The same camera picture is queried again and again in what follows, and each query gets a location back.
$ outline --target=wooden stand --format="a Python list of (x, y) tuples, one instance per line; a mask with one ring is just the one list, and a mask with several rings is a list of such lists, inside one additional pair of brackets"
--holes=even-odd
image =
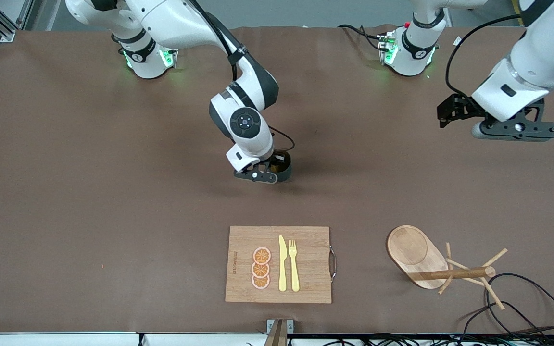
[(275, 320), (264, 346), (286, 346), (288, 342), (288, 326), (286, 320)]
[(481, 267), (468, 268), (453, 261), (449, 243), (446, 243), (446, 258), (444, 258), (424, 232), (409, 225), (392, 230), (387, 239), (386, 248), (394, 263), (416, 285), (426, 289), (439, 287), (438, 293), (442, 294), (453, 279), (466, 280), (486, 288), (499, 309), (505, 309), (486, 278), (495, 276), (495, 269), (491, 264), (508, 252), (507, 249), (502, 249)]

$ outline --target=green led light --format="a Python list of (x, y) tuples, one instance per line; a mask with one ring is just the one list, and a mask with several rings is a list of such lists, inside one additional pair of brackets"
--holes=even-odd
[(127, 53), (125, 51), (123, 52), (123, 56), (125, 57), (125, 60), (127, 61), (127, 67), (132, 68), (132, 63), (130, 63), (129, 58), (127, 57)]
[(172, 54), (170, 52), (160, 50), (160, 56), (162, 57), (162, 60), (166, 67), (172, 66)]
[(398, 46), (394, 44), (392, 48), (389, 50), (389, 52), (386, 53), (385, 63), (392, 64), (394, 61), (394, 57), (396, 56), (398, 51), (399, 51)]
[(431, 53), (429, 53), (429, 59), (427, 60), (427, 65), (431, 63), (431, 58), (433, 57), (433, 53), (435, 53), (435, 48), (431, 49)]

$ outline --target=wooden mug tree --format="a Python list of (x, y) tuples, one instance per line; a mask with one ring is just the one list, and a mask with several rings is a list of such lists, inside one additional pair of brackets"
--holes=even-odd
[(499, 309), (505, 309), (486, 278), (495, 276), (495, 268), (491, 264), (508, 252), (507, 249), (502, 249), (480, 267), (469, 268), (453, 260), (450, 243), (446, 243), (444, 258), (424, 232), (409, 225), (392, 230), (386, 246), (390, 258), (414, 284), (426, 289), (439, 287), (438, 293), (442, 294), (454, 279), (466, 280), (486, 288)]

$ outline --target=metal handle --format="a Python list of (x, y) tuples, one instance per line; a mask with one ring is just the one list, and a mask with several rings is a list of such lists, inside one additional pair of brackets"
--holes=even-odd
[(332, 245), (329, 246), (330, 254), (332, 254), (332, 267), (335, 270), (332, 276), (330, 276), (330, 282), (335, 280), (335, 275), (337, 275), (337, 255), (335, 254), (335, 251), (332, 249)]

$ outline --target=cutting board handle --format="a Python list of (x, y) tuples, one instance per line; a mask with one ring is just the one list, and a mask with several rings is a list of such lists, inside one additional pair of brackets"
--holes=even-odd
[(328, 254), (328, 258), (331, 258), (332, 254), (332, 275), (330, 276), (330, 283), (332, 283), (333, 280), (335, 280), (335, 276), (337, 275), (337, 255), (335, 254), (335, 251), (332, 249), (332, 245), (329, 246), (330, 253)]

